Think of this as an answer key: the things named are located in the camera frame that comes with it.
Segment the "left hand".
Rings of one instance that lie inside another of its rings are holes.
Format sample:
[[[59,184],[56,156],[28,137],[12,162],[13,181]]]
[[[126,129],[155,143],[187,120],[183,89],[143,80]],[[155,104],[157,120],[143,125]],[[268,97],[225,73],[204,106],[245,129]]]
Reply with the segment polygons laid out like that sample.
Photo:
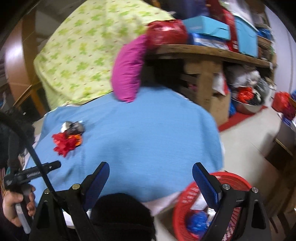
[[[29,194],[29,203],[27,204],[27,211],[28,211],[28,215],[30,217],[33,217],[36,213],[35,194],[34,194],[34,191],[36,190],[36,188],[32,185],[30,186],[30,188],[31,188],[31,192]],[[3,198],[4,216],[8,221],[13,223],[17,227],[21,227],[22,224],[16,213],[15,205],[17,203],[21,203],[22,200],[23,200],[22,194],[11,192],[11,191],[6,191]]]

